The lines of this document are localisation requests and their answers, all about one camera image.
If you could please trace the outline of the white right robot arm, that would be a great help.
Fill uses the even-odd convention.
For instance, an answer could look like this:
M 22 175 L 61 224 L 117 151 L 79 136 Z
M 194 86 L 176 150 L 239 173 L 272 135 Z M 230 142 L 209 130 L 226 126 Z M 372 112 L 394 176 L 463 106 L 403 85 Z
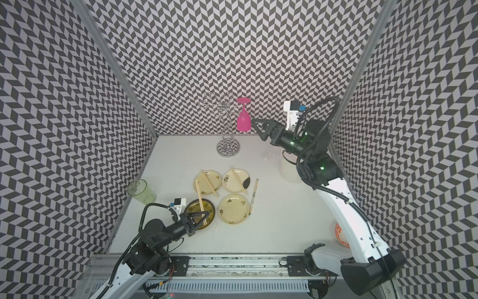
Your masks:
M 338 257 L 324 245 L 313 246 L 309 254 L 319 269 L 339 274 L 356 295 L 390 284 L 392 297 L 399 293 L 394 276 L 406 262 L 404 254 L 390 246 L 377 234 L 366 213 L 344 181 L 344 174 L 328 153 L 332 140 L 329 125 L 341 104 L 339 97 L 329 97 L 305 108 L 298 101 L 288 101 L 286 111 L 295 116 L 285 125 L 276 120 L 254 118 L 251 125 L 263 141 L 280 147 L 296 157 L 294 165 L 301 181 L 323 194 L 346 235 L 350 257 Z

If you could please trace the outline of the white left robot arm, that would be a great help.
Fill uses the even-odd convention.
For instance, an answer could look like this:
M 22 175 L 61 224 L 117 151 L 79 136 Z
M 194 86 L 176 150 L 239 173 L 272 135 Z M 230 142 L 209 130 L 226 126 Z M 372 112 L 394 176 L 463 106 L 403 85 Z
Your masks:
M 166 227 L 162 220 L 152 219 L 145 223 L 146 214 L 151 207 L 167 209 L 173 218 L 173 223 Z M 195 213 L 178 212 L 173 206 L 150 203 L 143 209 L 138 234 L 113 267 L 109 279 L 90 297 L 92 299 L 129 299 L 139 288 L 142 288 L 150 299 L 156 296 L 150 292 L 147 282 L 157 272 L 168 272 L 168 278 L 173 277 L 173 267 L 168 251 L 169 244 L 194 235 L 207 220 L 209 211 Z

